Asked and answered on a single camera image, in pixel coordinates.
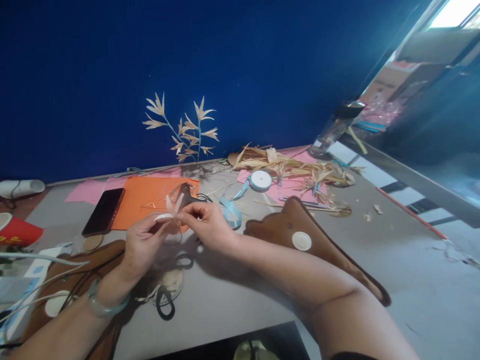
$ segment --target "orange paper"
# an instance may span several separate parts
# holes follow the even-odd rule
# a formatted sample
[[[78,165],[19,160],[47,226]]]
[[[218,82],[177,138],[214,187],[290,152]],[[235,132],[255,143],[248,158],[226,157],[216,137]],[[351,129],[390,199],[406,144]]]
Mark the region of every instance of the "orange paper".
[[[166,177],[147,177],[134,176],[129,178],[123,188],[125,195],[121,201],[115,220],[111,227],[112,230],[127,230],[136,222],[142,220],[148,214],[155,211],[163,213],[167,211],[167,202],[165,198],[174,190],[178,193],[180,185],[189,183],[195,186],[192,191],[193,194],[199,193],[199,180],[192,180],[190,178],[166,178]],[[172,202],[175,202],[177,195],[171,196]],[[184,233],[188,229],[187,226],[181,227],[181,232]]]

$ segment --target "bracelet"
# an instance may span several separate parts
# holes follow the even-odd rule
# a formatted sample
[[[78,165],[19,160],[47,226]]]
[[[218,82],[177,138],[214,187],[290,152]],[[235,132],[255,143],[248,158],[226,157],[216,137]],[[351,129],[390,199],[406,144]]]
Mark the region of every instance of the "bracelet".
[[[100,280],[95,279],[88,289],[86,296],[88,298],[88,304],[90,306],[90,310],[92,313],[99,317],[99,318],[111,318],[114,315],[121,312],[127,306],[130,300],[130,293],[126,296],[126,298],[121,302],[120,305],[115,306],[113,308],[105,307],[97,298],[97,288],[99,286]]]

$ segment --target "hand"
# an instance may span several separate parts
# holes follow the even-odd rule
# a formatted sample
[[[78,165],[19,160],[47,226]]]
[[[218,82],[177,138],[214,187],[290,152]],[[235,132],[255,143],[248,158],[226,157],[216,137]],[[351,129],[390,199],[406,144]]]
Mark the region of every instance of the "hand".
[[[125,255],[120,267],[127,281],[138,282],[152,267],[167,235],[179,231],[178,223],[171,218],[155,221],[160,214],[152,212],[126,232]]]
[[[229,255],[240,243],[240,236],[230,228],[215,203],[192,202],[176,217],[188,225],[200,240],[214,251]]]

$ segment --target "window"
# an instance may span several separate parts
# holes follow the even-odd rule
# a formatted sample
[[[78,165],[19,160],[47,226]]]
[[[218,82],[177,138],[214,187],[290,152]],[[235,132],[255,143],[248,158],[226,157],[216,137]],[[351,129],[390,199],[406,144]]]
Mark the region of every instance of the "window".
[[[429,28],[480,29],[479,0],[448,0]]]

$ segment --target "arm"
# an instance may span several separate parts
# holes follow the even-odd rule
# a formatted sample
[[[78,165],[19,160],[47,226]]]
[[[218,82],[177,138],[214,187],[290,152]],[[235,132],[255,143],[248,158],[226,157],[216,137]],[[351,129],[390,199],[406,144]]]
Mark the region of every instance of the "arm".
[[[206,246],[256,270],[309,309],[323,358],[349,351],[382,360],[418,359],[379,301],[343,270],[308,253],[236,234],[216,204],[195,202],[178,218]]]
[[[157,224],[154,218],[158,214],[152,213],[128,229],[121,264],[98,285],[97,299],[105,307],[114,308],[122,303],[152,266],[168,232],[175,230],[172,226],[176,225],[169,219],[160,219],[164,224]],[[111,318],[95,316],[87,296],[83,295],[28,339],[11,360],[84,359],[110,321]]]

